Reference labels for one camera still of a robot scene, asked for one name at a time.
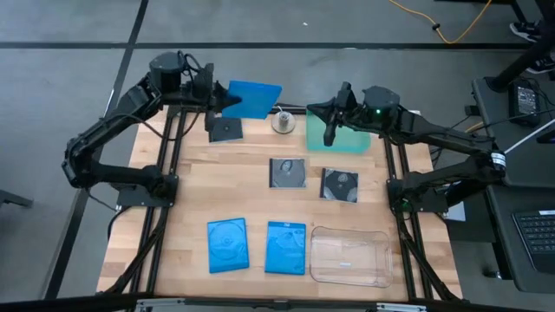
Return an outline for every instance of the black desk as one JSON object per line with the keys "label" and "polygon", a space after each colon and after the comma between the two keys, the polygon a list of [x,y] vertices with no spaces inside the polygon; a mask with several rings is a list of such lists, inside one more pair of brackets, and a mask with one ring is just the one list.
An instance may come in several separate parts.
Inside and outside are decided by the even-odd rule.
{"label": "black desk", "polygon": [[[473,92],[485,123],[508,117],[507,92],[495,93],[483,79],[473,81]],[[548,120],[548,115],[542,116],[542,124]],[[532,131],[511,122],[488,128],[501,150]],[[521,291],[555,293],[555,275],[533,268],[513,222],[514,212],[555,209],[555,188],[551,188],[555,187],[555,146],[540,145],[532,139],[509,153],[506,160],[507,185],[489,186],[486,190],[499,270],[508,271],[504,277],[512,278]]]}

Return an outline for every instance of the small round object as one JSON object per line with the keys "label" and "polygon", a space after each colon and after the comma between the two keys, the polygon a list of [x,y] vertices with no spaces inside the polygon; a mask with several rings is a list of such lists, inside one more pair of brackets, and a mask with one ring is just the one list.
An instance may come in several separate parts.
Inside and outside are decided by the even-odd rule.
{"label": "small round object", "polygon": [[279,112],[271,119],[271,127],[281,134],[293,131],[296,124],[295,117],[289,112]]}

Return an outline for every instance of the wooden tabletop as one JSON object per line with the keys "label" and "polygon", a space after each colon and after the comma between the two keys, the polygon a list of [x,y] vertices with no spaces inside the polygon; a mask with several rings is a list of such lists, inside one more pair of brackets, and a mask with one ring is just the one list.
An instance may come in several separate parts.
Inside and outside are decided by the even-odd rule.
{"label": "wooden tabletop", "polygon": [[[151,119],[160,132],[165,112]],[[187,125],[193,116],[187,115]],[[298,115],[295,130],[276,134],[271,118],[243,120],[244,139],[209,144],[203,116],[183,139],[177,174],[180,185],[175,205],[169,212],[155,293],[163,296],[216,296],[237,298],[289,298],[335,300],[406,300],[399,238],[389,211],[385,188],[387,161],[382,140],[372,135],[370,149],[363,155],[309,153],[305,147],[305,118]],[[139,127],[130,166],[156,163],[160,139]],[[170,145],[164,168],[169,167]],[[397,172],[401,170],[397,149]],[[432,169],[428,147],[407,146],[412,171]],[[278,190],[268,187],[269,158],[307,159],[307,188]],[[359,173],[358,203],[347,204],[319,198],[322,168]],[[137,251],[145,208],[132,208],[114,224],[102,266],[98,290],[107,289],[131,262]],[[428,261],[438,276],[457,296],[459,279],[445,225],[434,214],[420,213],[421,231]],[[228,218],[245,218],[250,268],[210,274],[206,224]],[[268,221],[304,223],[307,227],[306,274],[304,276],[264,273]],[[318,283],[310,276],[310,233],[317,226],[357,231],[382,231],[389,236],[393,253],[393,282],[387,288]],[[150,260],[143,266],[147,275]],[[416,262],[413,272],[417,293],[422,296]],[[146,278],[140,290],[146,288]]]}

